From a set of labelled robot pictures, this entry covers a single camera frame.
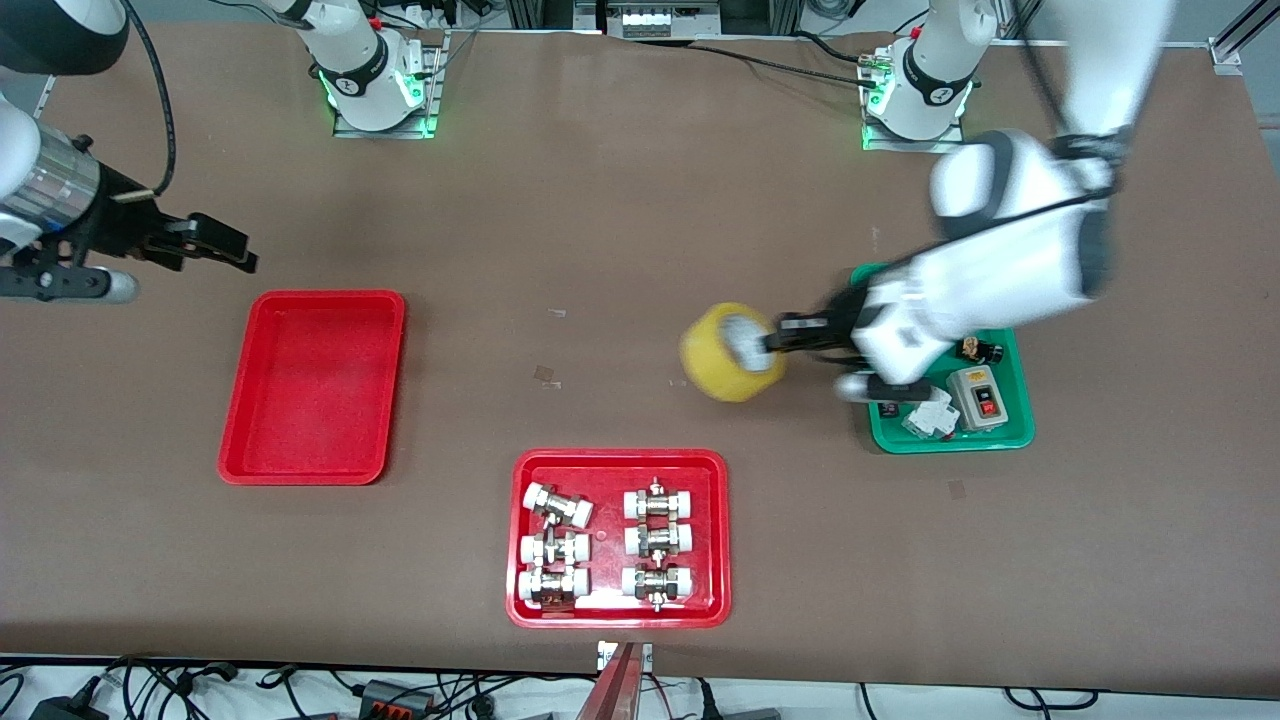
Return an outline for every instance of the metal valve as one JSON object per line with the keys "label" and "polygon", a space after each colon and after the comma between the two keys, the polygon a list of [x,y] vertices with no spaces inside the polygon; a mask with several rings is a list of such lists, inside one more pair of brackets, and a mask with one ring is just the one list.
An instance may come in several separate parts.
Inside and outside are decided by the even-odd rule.
{"label": "metal valve", "polygon": [[568,605],[573,598],[591,594],[586,568],[566,568],[563,573],[541,568],[521,570],[516,584],[521,600],[538,605]]}
{"label": "metal valve", "polygon": [[667,568],[666,570],[645,570],[644,565],[622,569],[622,594],[632,594],[636,600],[648,600],[654,612],[663,603],[694,593],[694,578],[689,568]]}
{"label": "metal valve", "polygon": [[573,497],[556,495],[554,489],[541,483],[530,483],[525,491],[525,509],[547,518],[548,525],[567,521],[575,528],[586,528],[595,506],[576,495]]}
{"label": "metal valve", "polygon": [[520,538],[520,561],[534,565],[550,565],[564,561],[564,565],[586,562],[591,559],[591,536],[567,530],[564,537],[556,537],[553,528],[538,536]]}
{"label": "metal valve", "polygon": [[652,557],[654,562],[662,561],[669,555],[678,555],[694,550],[694,528],[687,523],[676,523],[666,528],[649,529],[649,525],[640,523],[635,528],[623,528],[622,538],[626,543],[627,555]]}
{"label": "metal valve", "polygon": [[668,495],[658,478],[653,479],[648,491],[622,493],[622,515],[627,520],[644,523],[649,515],[666,515],[671,524],[676,524],[676,520],[689,518],[689,491]]}

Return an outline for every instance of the brown table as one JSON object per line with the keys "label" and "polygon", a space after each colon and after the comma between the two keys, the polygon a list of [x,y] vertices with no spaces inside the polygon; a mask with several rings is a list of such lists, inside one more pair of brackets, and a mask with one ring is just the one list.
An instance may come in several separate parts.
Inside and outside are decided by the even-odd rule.
{"label": "brown table", "polygon": [[[1165,55],[1106,300],[1020,331],[1036,442],[895,457],[831,366],[726,406],[676,357],[713,302],[801,310],[842,268],[931,240],[933,158],[860,151],[847,88],[485,35],[436,140],[334,141],[292,32],[155,35],[180,142],[164,208],[246,229],[261,272],[131,263],[132,306],[0,305],[0,650],[582,671],[614,637],[658,643],[669,674],[1280,694],[1280,187],[1207,53]],[[733,47],[850,72],[806,45]],[[1012,49],[980,74],[972,129],[1043,132]],[[163,167],[137,44],[59,81],[46,119],[143,182]],[[408,299],[374,486],[215,473],[246,313],[285,287]],[[512,625],[509,474],[536,446],[723,454],[728,621]]]}

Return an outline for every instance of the red tray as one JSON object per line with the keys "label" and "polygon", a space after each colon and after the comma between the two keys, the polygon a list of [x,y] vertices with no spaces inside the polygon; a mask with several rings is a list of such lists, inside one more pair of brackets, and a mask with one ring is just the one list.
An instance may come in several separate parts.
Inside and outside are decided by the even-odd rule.
{"label": "red tray", "polygon": [[238,486],[362,486],[383,471],[404,328],[387,290],[280,290],[250,310],[218,473]]}
{"label": "red tray", "polygon": [[[626,556],[622,529],[635,520],[622,516],[622,493],[649,487],[657,475],[671,492],[690,493],[689,520],[694,550],[672,557],[690,568],[694,593],[654,612],[648,602],[622,594],[622,568],[639,559]],[[530,483],[556,487],[561,495],[581,495],[595,503],[586,532],[591,536],[591,593],[564,612],[543,612],[516,594],[520,537],[534,534],[543,519],[521,503]],[[728,565],[728,468],[709,450],[530,450],[516,462],[511,488],[511,530],[507,538],[507,616],[521,628],[713,628],[728,618],[732,605]]]}

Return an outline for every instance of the green tray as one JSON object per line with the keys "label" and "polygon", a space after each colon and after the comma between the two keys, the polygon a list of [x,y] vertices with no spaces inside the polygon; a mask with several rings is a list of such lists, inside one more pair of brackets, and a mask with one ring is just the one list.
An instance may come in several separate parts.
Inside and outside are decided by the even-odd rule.
{"label": "green tray", "polygon": [[[856,283],[884,266],[883,263],[859,265],[849,282]],[[1032,414],[1032,400],[1027,395],[1027,378],[1023,377],[1023,360],[1018,355],[1018,341],[1014,338],[1012,328],[978,331],[975,334],[979,340],[1005,347],[1005,357],[998,364],[992,365],[991,372],[996,377],[996,384],[1000,386],[1000,396],[1005,401],[1009,421],[984,433],[968,433],[957,428],[955,437],[945,442],[936,438],[924,439],[915,437],[902,427],[902,418],[915,407],[914,404],[901,404],[901,413],[897,418],[881,418],[879,406],[872,402],[867,405],[872,420],[872,437],[884,452],[915,455],[920,452],[1018,450],[1027,447],[1036,438],[1036,416]],[[973,364],[948,352],[934,360],[924,377],[934,386],[947,389],[947,375],[961,368],[973,368]]]}

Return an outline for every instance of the yellow tape roll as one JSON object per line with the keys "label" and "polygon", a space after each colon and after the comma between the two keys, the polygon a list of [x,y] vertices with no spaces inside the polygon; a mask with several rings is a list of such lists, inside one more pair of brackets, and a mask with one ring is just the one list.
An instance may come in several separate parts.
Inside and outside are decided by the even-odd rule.
{"label": "yellow tape roll", "polygon": [[680,361],[685,374],[698,389],[721,402],[742,402],[778,382],[786,369],[781,352],[765,359],[767,368],[748,369],[724,345],[722,333],[727,327],[737,332],[756,325],[760,336],[773,332],[768,318],[739,302],[721,302],[685,331],[680,338]]}

